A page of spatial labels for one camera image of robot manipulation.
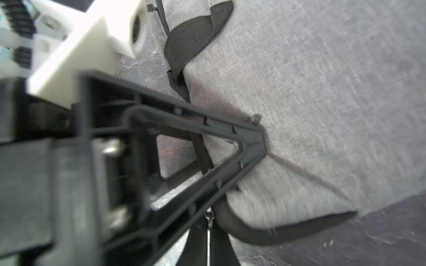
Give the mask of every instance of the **white plastic part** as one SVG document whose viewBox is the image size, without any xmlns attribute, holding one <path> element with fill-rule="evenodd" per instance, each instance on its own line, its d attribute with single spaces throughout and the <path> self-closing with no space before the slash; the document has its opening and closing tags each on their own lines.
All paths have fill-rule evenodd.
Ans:
<svg viewBox="0 0 426 266">
<path fill-rule="evenodd" d="M 85 15 L 84 12 L 50 0 L 31 0 L 31 3 L 42 15 L 48 15 L 57 20 L 66 33 L 72 32 L 81 23 Z"/>
<path fill-rule="evenodd" d="M 0 45 L 7 48 L 27 47 L 32 48 L 31 39 L 21 37 L 16 32 L 0 28 Z"/>
<path fill-rule="evenodd" d="M 35 72 L 56 51 L 62 42 L 41 34 L 34 34 L 33 43 L 31 70 Z"/>
<path fill-rule="evenodd" d="M 37 1 L 44 4 L 51 2 L 49 0 Z M 111 10 L 117 6 L 126 8 L 120 9 L 120 13 L 113 14 Z M 144 0 L 123 0 L 120 3 L 112 4 L 103 0 L 95 0 L 87 12 L 83 13 L 84 15 L 78 23 L 75 23 L 74 30 L 65 41 L 27 79 L 27 92 L 70 108 L 78 100 L 77 75 L 81 71 L 95 69 L 107 74 L 115 74 L 124 52 L 132 57 L 140 54 L 148 31 L 148 22 L 145 22 L 144 19 L 147 16 L 144 15 L 144 12 L 146 12 Z M 130 25 L 133 25 L 132 18 L 135 18 L 137 14 L 142 16 L 140 26 L 144 30 L 140 31 L 138 40 L 133 44 L 131 38 L 133 28 Z M 45 15 L 57 19 L 54 14 Z M 128 27 L 121 29 L 126 34 L 121 33 L 119 36 L 111 34 L 111 32 L 117 33 L 117 31 L 110 30 L 109 26 L 114 27 L 114 21 L 120 23 L 119 20 L 112 19 L 112 15 L 127 21 Z M 127 42 L 125 42 L 124 35 L 128 36 Z"/>
<path fill-rule="evenodd" d="M 148 36 L 148 13 L 145 1 L 126 0 L 106 8 L 106 23 L 114 51 L 131 58 L 141 55 Z M 133 42 L 133 27 L 139 20 L 137 39 Z"/>
</svg>

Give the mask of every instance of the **black webbing strap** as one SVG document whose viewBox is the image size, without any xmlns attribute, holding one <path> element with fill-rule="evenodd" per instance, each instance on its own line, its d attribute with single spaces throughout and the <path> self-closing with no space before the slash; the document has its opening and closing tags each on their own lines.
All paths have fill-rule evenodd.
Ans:
<svg viewBox="0 0 426 266">
<path fill-rule="evenodd" d="M 157 3 L 157 11 L 158 16 L 160 17 L 161 24 L 163 25 L 164 31 L 166 32 L 166 35 L 170 35 L 169 25 L 166 21 L 166 15 L 164 14 L 164 8 L 163 8 L 163 1 L 162 0 L 155 0 Z"/>
<path fill-rule="evenodd" d="M 195 17 L 172 29 L 167 37 L 164 55 L 175 80 L 185 65 L 216 36 L 232 10 L 232 1 L 219 3 L 210 8 L 210 16 Z"/>
<path fill-rule="evenodd" d="M 357 212 L 345 212 L 273 229 L 255 229 L 249 227 L 234 214 L 226 197 L 216 201 L 213 205 L 213 210 L 217 223 L 225 232 L 232 234 L 242 242 L 256 246 L 272 246 L 298 240 L 337 226 L 357 215 Z"/>
<path fill-rule="evenodd" d="M 183 75 L 180 75 L 179 78 L 175 80 L 173 78 L 172 71 L 169 70 L 167 71 L 167 77 L 169 78 L 170 87 L 172 87 L 172 89 L 176 91 L 187 103 L 190 103 L 189 91 Z"/>
<path fill-rule="evenodd" d="M 189 230 L 184 250 L 176 266 L 206 266 L 207 244 L 207 220 L 201 217 Z"/>
<path fill-rule="evenodd" d="M 210 228 L 210 266 L 241 266 L 229 241 L 228 233 L 213 220 Z"/>
<path fill-rule="evenodd" d="M 167 41 L 166 41 L 166 47 L 167 45 L 172 45 L 171 48 L 168 49 L 169 53 L 172 53 L 173 47 L 181 47 L 179 49 L 183 49 L 185 47 L 184 43 L 186 41 L 188 41 L 188 39 L 186 39 L 186 36 L 192 36 L 192 37 L 198 37 L 198 38 L 204 38 L 205 40 L 203 41 L 203 43 L 205 43 L 202 47 L 201 46 L 192 46 L 195 47 L 198 51 L 194 52 L 194 51 L 190 51 L 190 52 L 185 52 L 186 56 L 185 58 L 187 59 L 187 61 L 185 62 L 185 64 L 192 59 L 192 57 L 188 57 L 190 54 L 194 54 L 197 55 L 214 37 L 215 34 L 217 34 L 217 32 L 219 31 L 219 29 L 223 26 L 223 24 L 225 23 L 226 19 L 229 17 L 229 15 L 231 14 L 232 10 L 233 10 L 233 3 L 232 1 L 228 1 L 228 2 L 224 2 L 221 4 L 217 4 L 215 6 L 212 6 L 210 8 L 210 12 L 211 12 L 211 16 L 203 16 L 203 17 L 196 17 L 192 20 L 198 20 L 199 18 L 201 18 L 203 21 L 207 21 L 206 19 L 208 18 L 208 20 L 210 21 L 209 23 L 206 22 L 206 30 L 204 30 L 205 35 L 199 35 L 199 34 L 191 34 L 190 32 L 193 30 L 191 27 L 187 27 L 192 25 L 192 23 L 187 24 L 187 22 L 183 22 L 182 24 L 178 25 L 176 28 L 174 28 L 171 32 L 169 30 L 169 26 L 167 24 L 166 21 L 166 17 L 164 15 L 164 8 L 163 8 L 163 2 L 162 0 L 155 0 L 157 3 L 157 12 L 158 12 L 158 16 L 160 17 L 160 21 L 161 24 L 163 25 L 164 31 L 166 32 L 167 35 Z M 183 36 L 181 36 L 181 40 L 179 40 L 177 43 L 175 41 L 171 41 L 171 39 L 179 39 L 177 32 L 179 33 L 184 33 Z M 190 103 L 190 97 L 189 97 L 189 91 L 188 91 L 188 87 L 185 83 L 185 79 L 183 77 L 183 75 L 179 75 L 179 77 L 174 77 L 175 75 L 173 75 L 175 72 L 172 68 L 172 70 L 169 70 L 167 72 L 167 77 L 169 79 L 169 84 L 172 87 L 172 89 L 174 91 L 176 91 L 186 102 Z M 202 174 L 206 174 L 210 169 L 212 169 L 213 166 L 213 162 L 208 154 L 208 151 L 206 149 L 206 147 L 204 146 L 204 140 L 203 137 L 200 134 L 195 134 L 195 133 L 191 133 L 191 140 L 193 142 L 193 146 L 194 146 L 194 150 L 195 150 L 195 154 L 197 156 L 197 161 L 200 165 L 201 168 L 201 172 Z"/>
</svg>

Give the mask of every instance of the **gray linen fabric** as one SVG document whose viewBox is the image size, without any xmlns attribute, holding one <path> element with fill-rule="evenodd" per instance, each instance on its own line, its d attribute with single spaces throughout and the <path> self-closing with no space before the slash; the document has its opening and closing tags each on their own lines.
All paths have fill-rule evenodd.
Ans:
<svg viewBox="0 0 426 266">
<path fill-rule="evenodd" d="M 170 29 L 218 2 L 163 0 Z M 270 228 L 426 189 L 426 1 L 233 2 L 184 77 L 194 105 L 263 116 L 268 156 L 227 194 L 236 215 Z M 205 142 L 215 163 L 229 152 Z"/>
</svg>

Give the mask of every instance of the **black fabric handle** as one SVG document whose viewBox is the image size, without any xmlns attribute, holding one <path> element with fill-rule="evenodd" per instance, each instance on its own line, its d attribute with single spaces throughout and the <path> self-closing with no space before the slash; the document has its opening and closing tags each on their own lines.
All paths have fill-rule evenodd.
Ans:
<svg viewBox="0 0 426 266">
<path fill-rule="evenodd" d="M 225 196 L 214 203 L 213 210 L 216 221 L 223 230 L 242 242 L 257 246 L 278 245 L 307 237 L 337 226 L 357 215 L 357 212 L 345 212 L 273 229 L 254 229 L 234 214 Z"/>
<path fill-rule="evenodd" d="M 169 70 L 167 71 L 167 78 L 169 79 L 170 87 L 172 87 L 172 89 L 176 91 L 185 100 L 185 102 L 190 103 L 189 91 L 183 75 L 180 75 L 179 78 L 175 80 L 173 78 L 172 71 Z"/>
<path fill-rule="evenodd" d="M 178 80 L 185 65 L 217 35 L 232 10 L 232 1 L 219 3 L 210 8 L 210 16 L 195 17 L 170 31 L 164 47 L 164 55 L 175 80 Z"/>
</svg>

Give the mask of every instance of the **dark stone floor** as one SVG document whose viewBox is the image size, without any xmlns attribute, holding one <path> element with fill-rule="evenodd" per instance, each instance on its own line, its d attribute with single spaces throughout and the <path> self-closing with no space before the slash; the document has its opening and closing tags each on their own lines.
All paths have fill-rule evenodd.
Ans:
<svg viewBox="0 0 426 266">
<path fill-rule="evenodd" d="M 168 83 L 150 35 L 140 59 L 123 58 L 117 75 L 180 98 Z M 158 142 L 161 172 L 168 176 L 195 159 L 190 142 L 162 137 Z M 157 265 L 176 263 L 185 239 Z M 409 198 L 362 218 L 280 246 L 256 247 L 231 239 L 241 265 L 426 265 L 426 194 Z"/>
</svg>

